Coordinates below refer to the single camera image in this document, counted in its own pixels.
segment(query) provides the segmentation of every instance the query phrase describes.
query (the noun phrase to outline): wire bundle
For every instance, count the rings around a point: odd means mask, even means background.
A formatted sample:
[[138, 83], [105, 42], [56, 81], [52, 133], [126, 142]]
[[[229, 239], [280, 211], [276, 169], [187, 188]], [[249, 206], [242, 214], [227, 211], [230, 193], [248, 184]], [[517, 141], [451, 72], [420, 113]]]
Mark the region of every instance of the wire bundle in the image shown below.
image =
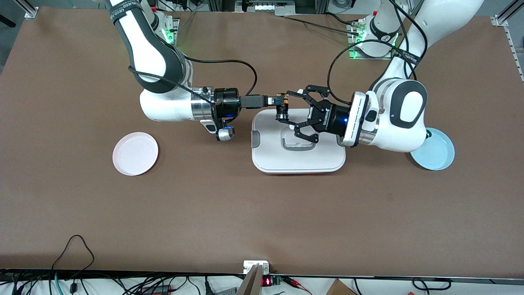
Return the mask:
[[[401, 18], [400, 18], [400, 15], [398, 14], [398, 12], [401, 12], [402, 14], [404, 14], [406, 16], [406, 18], [409, 19], [410, 22], [413, 23], [413, 25], [419, 30], [420, 34], [422, 35], [422, 38], [424, 39], [424, 50], [420, 56], [420, 58], [422, 59], [426, 53], [426, 51], [428, 50], [428, 38], [426, 37], [424, 31], [422, 30], [422, 28], [417, 24], [417, 22], [415, 22], [415, 20], [407, 13], [405, 12], [402, 7], [400, 7], [397, 3], [395, 3], [395, 0], [389, 0], [393, 6], [395, 7], [395, 12], [397, 13], [397, 17], [398, 17], [398, 20], [400, 22], [400, 26], [402, 27], [402, 32], [404, 34], [404, 38], [406, 39], [406, 45], [408, 45], [408, 39], [407, 39], [407, 34], [406, 34], [406, 28], [404, 26], [404, 24], [402, 23], [401, 21]], [[339, 97], [336, 96], [336, 94], [333, 92], [333, 90], [331, 89], [331, 86], [330, 86], [330, 81], [331, 81], [331, 71], [333, 69], [333, 66], [335, 65], [336, 61], [340, 58], [341, 55], [344, 54], [344, 52], [350, 50], [351, 48], [359, 45], [359, 44], [362, 44], [362, 43], [366, 43], [366, 42], [376, 42], [376, 43], [381, 43], [381, 44], [384, 44], [384, 45], [387, 45], [389, 47], [391, 47], [391, 49], [397, 49], [397, 47], [391, 45], [390, 43], [388, 42], [384, 42], [382, 40], [371, 40], [371, 39], [368, 39], [368, 40], [363, 40], [363, 41], [359, 41], [359, 42], [355, 42], [351, 45], [349, 45], [348, 47], [344, 48], [342, 51], [340, 51], [340, 53], [335, 57], [335, 59], [333, 59], [333, 62], [331, 62], [331, 65], [329, 67], [329, 70], [327, 71], [327, 87], [330, 89], [330, 94], [331, 96], [341, 102], [341, 103], [344, 103], [344, 104], [347, 104], [349, 106], [351, 106], [351, 103], [348, 102], [348, 101], [345, 101], [345, 100], [342, 100], [340, 99]], [[417, 79], [417, 75], [415, 74], [415, 69], [413, 67], [413, 65], [411, 64], [411, 62], [409, 61], [409, 59], [406, 57], [406, 55], [402, 52], [402, 51], [397, 51], [398, 54], [401, 56], [401, 58], [404, 60], [404, 63], [407, 64], [411, 70], [411, 73], [413, 74], [413, 79], [416, 80]], [[406, 79], [409, 79], [409, 77], [407, 77], [407, 73], [406, 73], [406, 67], [404, 66], [404, 74], [406, 76]]]
[[293, 288], [297, 288], [299, 290], [302, 290], [302, 291], [306, 291], [307, 293], [309, 293], [309, 295], [313, 295], [306, 287], [304, 287], [301, 283], [299, 283], [297, 280], [294, 280], [290, 277], [282, 277], [282, 281], [290, 286], [292, 286]]

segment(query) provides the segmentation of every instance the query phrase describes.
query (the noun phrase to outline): black cable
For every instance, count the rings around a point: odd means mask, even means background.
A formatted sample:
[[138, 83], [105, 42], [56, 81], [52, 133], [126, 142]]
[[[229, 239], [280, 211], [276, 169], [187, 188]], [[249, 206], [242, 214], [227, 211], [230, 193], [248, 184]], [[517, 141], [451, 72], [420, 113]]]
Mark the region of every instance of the black cable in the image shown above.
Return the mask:
[[13, 290], [11, 291], [11, 295], [16, 295], [18, 289], [16, 288], [18, 286], [18, 277], [20, 275], [18, 275], [16, 278], [15, 276], [13, 276]]
[[[417, 284], [415, 282], [421, 282], [422, 285], [424, 285], [423, 288], [417, 286]], [[430, 295], [429, 291], [445, 291], [449, 288], [451, 288], [451, 280], [447, 280], [447, 283], [448, 285], [446, 287], [443, 287], [443, 288], [428, 288], [428, 285], [421, 279], [421, 278], [413, 278], [413, 280], [411, 280], [411, 284], [413, 285], [413, 287], [415, 287], [416, 289], [420, 290], [420, 291], [426, 291], [426, 293], [428, 295]]]
[[125, 294], [125, 295], [129, 295], [129, 290], [126, 289], [124, 283], [122, 282], [122, 280], [120, 280], [120, 278], [118, 277], [118, 275], [116, 276], [116, 279], [120, 282], [120, 286], [122, 287], [122, 289], [124, 289], [124, 294]]
[[58, 260], [60, 260], [60, 258], [62, 258], [62, 256], [63, 256], [64, 253], [66, 252], [67, 248], [69, 247], [69, 244], [71, 243], [71, 240], [72, 240], [74, 237], [79, 237], [79, 238], [82, 240], [82, 243], [84, 243], [84, 247], [85, 247], [85, 249], [86, 249], [86, 250], [89, 252], [89, 254], [91, 255], [91, 262], [89, 262], [89, 264], [88, 264], [86, 267], [82, 268], [82, 269], [81, 269], [80, 271], [78, 271], [78, 272], [81, 272], [81, 271], [83, 271], [83, 270], [86, 270], [89, 266], [93, 265], [93, 263], [95, 262], [95, 254], [93, 254], [93, 251], [91, 251], [91, 249], [88, 247], [87, 243], [86, 243], [85, 240], [84, 240], [84, 237], [82, 237], [81, 235], [72, 235], [72, 236], [69, 238], [67, 244], [65, 245], [64, 250], [62, 251], [62, 253], [60, 253], [60, 256], [58, 256], [58, 258], [53, 262], [53, 265], [51, 266], [51, 271], [54, 270], [54, 266], [57, 264]]
[[190, 284], [192, 284], [193, 286], [195, 286], [196, 290], [198, 291], [198, 295], [201, 295], [201, 294], [200, 294], [200, 289], [199, 289], [199, 287], [197, 287], [195, 284], [193, 284], [193, 282], [189, 279], [189, 277], [187, 277], [187, 279], [188, 279], [188, 282], [189, 282]]
[[122, 289], [124, 289], [124, 291], [127, 291], [124, 283], [122, 283], [122, 281], [118, 278], [117, 276], [117, 279], [111, 277], [110, 275], [107, 275], [103, 272], [95, 272], [95, 273], [90, 273], [90, 275], [103, 275], [105, 277], [107, 277], [108, 279], [112, 280], [113, 282], [115, 282], [115, 284], [119, 285]]
[[358, 21], [358, 19], [345, 21], [345, 20], [339, 18], [338, 15], [336, 15], [334, 13], [331, 13], [331, 12], [327, 12], [327, 11], [324, 14], [331, 15], [332, 17], [334, 17], [336, 20], [338, 20], [340, 23], [342, 23], [344, 25], [349, 25], [350, 26], [353, 22], [357, 22]]
[[251, 71], [253, 71], [253, 75], [255, 76], [255, 80], [253, 81], [253, 85], [248, 90], [246, 95], [250, 95], [251, 91], [253, 91], [253, 89], [257, 85], [257, 80], [258, 80], [257, 71], [255, 70], [255, 68], [252, 65], [248, 64], [247, 62], [245, 62], [243, 60], [239, 60], [239, 59], [202, 60], [202, 59], [191, 58], [191, 57], [188, 57], [188, 56], [186, 56], [185, 58], [190, 60], [190, 61], [199, 62], [201, 64], [224, 64], [224, 63], [227, 63], [227, 62], [235, 62], [237, 64], [246, 65], [246, 66], [248, 66], [248, 68], [251, 69]]
[[143, 290], [141, 291], [141, 293], [147, 293], [149, 290], [151, 290], [151, 292], [155, 292], [155, 290], [160, 286], [160, 284], [162, 284], [165, 280], [169, 279], [171, 277], [165, 277], [165, 278], [160, 278], [160, 280], [156, 283], [154, 283], [153, 285], [149, 286], [146, 290]]
[[185, 90], [185, 91], [187, 91], [187, 92], [193, 94], [194, 96], [200, 98], [201, 100], [203, 100], [203, 101], [209, 103], [210, 105], [212, 105], [212, 106], [215, 105], [214, 102], [211, 102], [209, 99], [207, 99], [207, 98], [201, 96], [200, 94], [194, 92], [193, 90], [187, 88], [186, 86], [184, 86], [184, 85], [182, 85], [182, 84], [180, 84], [180, 83], [178, 83], [178, 82], [171, 81], [171, 80], [166, 79], [166, 78], [164, 78], [164, 77], [162, 77], [162, 76], [159, 76], [159, 75], [155, 75], [155, 74], [151, 74], [151, 73], [146, 73], [146, 72], [140, 72], [140, 71], [137, 71], [137, 70], [133, 69], [131, 66], [127, 67], [127, 69], [128, 69], [130, 72], [135, 73], [135, 74], [137, 74], [137, 75], [147, 76], [147, 77], [152, 77], [152, 78], [157, 78], [157, 79], [162, 80], [162, 81], [164, 81], [164, 82], [171, 83], [171, 84], [173, 84], [173, 85], [175, 85], [175, 86], [178, 86], [178, 87], [182, 88], [183, 90]]
[[134, 286], [131, 286], [131, 287], [129, 288], [129, 290], [130, 290], [129, 293], [131, 293], [131, 294], [136, 294], [136, 293], [138, 292], [137, 290], [140, 290], [140, 289], [141, 289], [141, 286], [143, 286], [143, 285], [145, 285], [146, 283], [148, 283], [147, 281], [150, 280], [150, 279], [151, 279], [150, 277], [146, 277], [146, 278], [142, 281], [142, 283], [138, 283], [138, 284], [136, 284], [136, 285], [134, 285]]
[[[331, 89], [331, 86], [330, 86], [330, 80], [331, 80], [331, 70], [333, 69], [333, 66], [335, 65], [335, 62], [339, 59], [339, 57], [341, 55], [344, 54], [344, 52], [350, 50], [351, 48], [357, 46], [358, 44], [362, 44], [362, 43], [366, 43], [366, 42], [377, 42], [377, 43], [382, 43], [382, 44], [386, 44], [387, 46], [391, 47], [392, 49], [397, 49], [395, 46], [391, 45], [390, 43], [387, 43], [387, 42], [384, 42], [382, 40], [371, 40], [371, 39], [368, 39], [368, 40], [363, 40], [363, 41], [359, 41], [359, 42], [355, 42], [351, 45], [349, 45], [348, 47], [344, 48], [342, 51], [340, 51], [340, 53], [335, 57], [335, 59], [333, 59], [333, 62], [331, 62], [331, 65], [329, 67], [329, 70], [327, 71], [327, 87], [329, 88], [330, 90], [330, 94], [331, 96], [333, 96], [333, 98], [341, 103], [344, 103], [344, 104], [348, 104], [349, 106], [351, 105], [350, 102], [348, 101], [345, 101], [345, 100], [342, 100], [340, 98], [338, 98], [334, 93], [333, 93], [333, 90]], [[408, 58], [406, 57], [406, 55], [404, 53], [402, 53], [402, 51], [397, 51], [401, 56], [402, 58], [408, 62], [408, 66], [409, 68], [411, 69], [411, 72], [413, 73], [413, 79], [416, 80], [417, 79], [417, 75], [415, 74], [415, 70], [413, 69], [413, 65], [411, 65], [411, 63], [409, 62]]]
[[36, 281], [34, 283], [32, 283], [30, 286], [29, 286], [29, 290], [27, 291], [27, 294], [26, 295], [31, 295], [31, 290], [33, 289], [33, 287], [38, 283], [39, 280], [42, 279], [42, 277], [44, 276], [44, 273], [42, 273], [42, 275], [36, 279]]
[[53, 276], [53, 270], [50, 270], [49, 271], [49, 278], [48, 278], [48, 283], [49, 283], [49, 295], [52, 295], [53, 294], [53, 290], [51, 289], [51, 278]]
[[153, 283], [152, 286], [154, 286], [155, 280], [161, 279], [161, 278], [162, 278], [162, 275], [157, 276], [157, 277], [146, 278], [142, 283], [139, 283], [139, 284], [136, 285], [137, 287], [132, 291], [132, 293], [138, 293], [138, 292], [140, 294], [144, 293], [144, 291], [145, 291], [144, 288], [145, 288], [146, 284]]
[[[173, 282], [173, 280], [175, 279], [176, 277], [173, 277], [170, 281], [169, 281], [169, 285], [171, 285], [171, 282]], [[182, 286], [185, 285], [185, 283], [188, 282], [188, 278], [186, 277], [185, 278], [185, 281], [178, 287], [178, 288], [175, 288], [173, 291], [177, 291], [178, 289], [182, 288]]]
[[89, 295], [88, 290], [85, 288], [84, 280], [80, 278], [80, 283], [82, 284], [82, 288], [84, 289], [85, 295]]
[[[400, 14], [398, 13], [398, 9], [395, 8], [395, 14], [397, 15], [398, 22], [400, 23], [400, 27], [402, 28], [402, 34], [404, 34], [404, 40], [406, 40], [406, 51], [409, 52], [409, 41], [408, 41], [408, 34], [406, 33], [406, 27], [404, 26], [404, 22], [402, 21], [402, 18], [400, 17]], [[406, 72], [406, 61], [404, 60], [404, 77], [406, 79], [409, 79], [408, 73]]]
[[[158, 2], [164, 4], [167, 8], [169, 8], [170, 10], [176, 12], [176, 10], [174, 10], [172, 7], [170, 7], [169, 5], [167, 5], [166, 2], [162, 1], [162, 0], [158, 0]], [[191, 8], [189, 8], [188, 6], [186, 6], [187, 9], [189, 9], [189, 11], [193, 12], [193, 10]]]
[[29, 283], [32, 283], [32, 282], [33, 282], [33, 280], [28, 280], [28, 281], [26, 281], [25, 283], [23, 283], [22, 286], [20, 286], [20, 288], [16, 288], [16, 289], [17, 289], [17, 291], [16, 291], [17, 294], [21, 295], [21, 294], [22, 294], [22, 291], [23, 291], [24, 288], [25, 288], [25, 286], [26, 286], [27, 284], [29, 284]]
[[308, 25], [312, 25], [312, 26], [315, 26], [315, 27], [323, 28], [323, 29], [326, 29], [326, 30], [332, 30], [332, 31], [337, 31], [337, 32], [344, 33], [344, 34], [350, 34], [350, 35], [358, 36], [357, 32], [350, 32], [350, 31], [347, 31], [347, 30], [340, 30], [340, 29], [335, 29], [335, 28], [331, 28], [331, 27], [326, 27], [326, 26], [323, 26], [323, 25], [319, 25], [319, 24], [315, 24], [315, 23], [312, 23], [312, 22], [308, 22], [306, 20], [301, 20], [301, 19], [287, 17], [287, 16], [283, 16], [283, 18], [294, 20], [296, 22], [301, 22], [301, 23], [308, 24]]
[[357, 289], [358, 295], [362, 295], [360, 289], [358, 288], [357, 279], [353, 278], [353, 281], [355, 282], [355, 288]]
[[391, 4], [393, 4], [393, 6], [398, 9], [402, 14], [404, 14], [404, 16], [409, 19], [409, 21], [417, 28], [417, 30], [419, 30], [420, 34], [422, 35], [422, 38], [424, 39], [424, 51], [422, 52], [420, 58], [422, 59], [426, 53], [426, 51], [428, 51], [428, 38], [427, 36], [425, 35], [424, 33], [424, 30], [419, 26], [419, 24], [417, 24], [417, 22], [415, 22], [415, 20], [411, 17], [411, 15], [409, 15], [407, 12], [404, 11], [404, 9], [402, 9], [402, 7], [400, 7], [400, 5], [398, 5], [395, 0], [389, 0], [391, 2]]

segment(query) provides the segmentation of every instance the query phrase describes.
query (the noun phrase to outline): metal clamp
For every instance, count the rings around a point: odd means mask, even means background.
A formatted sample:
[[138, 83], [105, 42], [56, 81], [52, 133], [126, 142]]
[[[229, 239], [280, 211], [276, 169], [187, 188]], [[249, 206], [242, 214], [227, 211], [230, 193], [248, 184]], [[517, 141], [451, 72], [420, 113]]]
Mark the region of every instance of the metal clamp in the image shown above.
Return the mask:
[[260, 295], [263, 275], [269, 274], [269, 262], [265, 260], [244, 260], [244, 273], [247, 272], [236, 295]]
[[491, 21], [494, 27], [507, 27], [508, 20], [524, 6], [524, 0], [511, 2], [498, 15], [492, 16]]
[[35, 18], [36, 12], [38, 11], [38, 7], [34, 7], [29, 3], [27, 0], [13, 0], [20, 8], [22, 8], [25, 12], [25, 18]]

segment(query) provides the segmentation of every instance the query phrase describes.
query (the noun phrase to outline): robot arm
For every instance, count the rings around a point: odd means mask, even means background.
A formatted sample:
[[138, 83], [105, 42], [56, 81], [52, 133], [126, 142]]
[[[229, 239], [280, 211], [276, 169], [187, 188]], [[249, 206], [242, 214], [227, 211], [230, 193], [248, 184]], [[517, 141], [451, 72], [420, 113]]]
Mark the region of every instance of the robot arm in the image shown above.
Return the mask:
[[[166, 46], [157, 37], [155, 30], [161, 30], [159, 17], [146, 0], [106, 0], [106, 6], [127, 48], [132, 68], [180, 84], [189, 81], [191, 64], [179, 50]], [[134, 75], [137, 82], [152, 93], [167, 93], [176, 88], [164, 80]]]
[[[467, 24], [482, 2], [483, 0], [426, 0], [415, 22], [423, 29], [427, 44], [415, 26], [412, 25], [407, 33], [407, 55], [413, 59], [412, 67], [423, 57], [426, 47]], [[393, 14], [389, 18], [394, 17], [398, 24], [394, 9], [391, 10], [384, 1], [381, 8], [385, 8], [388, 14]], [[388, 18], [381, 11], [377, 16]], [[396, 29], [394, 26], [389, 27], [395, 31], [398, 29], [398, 26]], [[400, 49], [406, 48], [404, 39]], [[337, 134], [342, 139], [342, 144], [349, 147], [362, 143], [395, 152], [412, 152], [418, 149], [426, 139], [424, 111], [428, 93], [420, 82], [409, 80], [405, 76], [405, 68], [410, 76], [408, 63], [400, 57], [393, 57], [383, 75], [373, 83], [369, 91], [353, 94], [351, 106], [329, 102], [329, 88], [309, 85], [303, 93], [288, 91], [287, 95], [301, 97], [311, 106], [308, 120], [294, 123], [295, 135], [301, 137], [300, 128], [310, 125], [317, 132]], [[323, 100], [312, 102], [308, 94], [310, 91], [319, 92]], [[277, 120], [282, 121], [280, 117], [277, 108]], [[304, 139], [315, 142], [313, 137]]]
[[144, 88], [144, 114], [161, 122], [200, 121], [219, 141], [235, 134], [227, 126], [241, 108], [257, 109], [283, 104], [283, 97], [239, 96], [236, 88], [193, 87], [193, 65], [170, 45], [166, 25], [172, 21], [153, 12], [146, 0], [105, 0], [111, 20], [129, 53], [130, 71]]
[[[398, 2], [402, 10], [408, 10], [406, 0]], [[399, 16], [404, 21], [405, 16], [403, 14]], [[395, 7], [389, 0], [380, 0], [380, 7], [376, 15], [368, 15], [364, 23], [366, 30], [363, 32], [362, 40], [381, 40], [390, 44], [396, 40], [397, 31], [400, 28]], [[358, 47], [372, 57], [384, 56], [391, 50], [389, 46], [377, 42], [361, 43]]]

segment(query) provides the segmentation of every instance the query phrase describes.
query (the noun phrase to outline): table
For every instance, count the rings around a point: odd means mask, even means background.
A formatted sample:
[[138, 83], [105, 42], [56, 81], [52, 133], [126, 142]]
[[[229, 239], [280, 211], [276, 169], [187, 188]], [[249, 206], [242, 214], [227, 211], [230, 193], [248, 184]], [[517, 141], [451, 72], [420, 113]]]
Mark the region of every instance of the table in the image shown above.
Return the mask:
[[[263, 13], [197, 13], [178, 46], [246, 60], [255, 93], [274, 94], [324, 85], [347, 39]], [[229, 142], [197, 122], [150, 121], [128, 64], [103, 10], [44, 7], [24, 21], [0, 78], [2, 267], [49, 268], [81, 234], [92, 269], [240, 272], [244, 259], [266, 259], [279, 273], [522, 278], [524, 91], [504, 30], [488, 18], [429, 48], [417, 71], [426, 125], [456, 148], [441, 172], [358, 146], [335, 173], [265, 175], [250, 156], [255, 110], [242, 111]], [[386, 64], [341, 58], [333, 90], [366, 90]], [[252, 82], [243, 65], [194, 69], [196, 86], [244, 92]], [[153, 135], [160, 155], [128, 177], [111, 155], [136, 131]], [[76, 241], [57, 267], [88, 262]]]

